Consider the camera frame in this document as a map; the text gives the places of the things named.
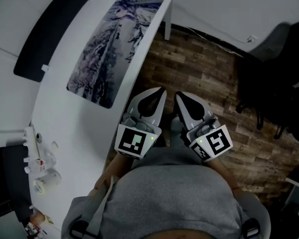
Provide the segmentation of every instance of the black panel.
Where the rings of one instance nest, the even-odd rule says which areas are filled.
[[[44,76],[42,65],[50,63],[64,32],[86,2],[53,0],[26,40],[14,67],[14,74],[41,82]]]
[[[23,145],[5,147],[2,154],[6,185],[15,214],[21,222],[33,213],[29,209],[31,205],[29,178],[24,171],[27,163],[23,161],[28,156],[28,149]]]
[[[13,208],[11,206],[11,201],[5,201],[0,203],[0,217],[3,215],[6,215],[13,211]]]

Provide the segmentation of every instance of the desk mat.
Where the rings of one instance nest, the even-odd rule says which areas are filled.
[[[111,108],[130,62],[163,1],[116,0],[81,53],[67,90]]]

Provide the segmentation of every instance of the chair wheel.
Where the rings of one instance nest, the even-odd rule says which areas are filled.
[[[239,114],[241,114],[243,112],[243,109],[241,109],[240,107],[236,107],[236,112],[238,112]]]

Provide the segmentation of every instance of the power outlet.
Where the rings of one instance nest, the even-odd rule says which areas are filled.
[[[258,38],[256,36],[250,35],[247,39],[247,42],[252,43],[252,42],[255,42],[256,40],[258,40]]]

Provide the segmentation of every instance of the wooden floor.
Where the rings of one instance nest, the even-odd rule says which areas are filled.
[[[284,179],[299,165],[299,143],[287,132],[274,140],[276,126],[267,121],[258,131],[254,110],[236,113],[239,98],[235,65],[239,59],[242,58],[194,35],[172,30],[170,41],[165,41],[158,32],[131,97],[149,88],[165,87],[164,114],[172,112],[176,91],[188,91],[205,99],[220,122],[226,124],[233,140],[234,147],[221,159],[244,190],[270,204],[272,198],[291,188]]]

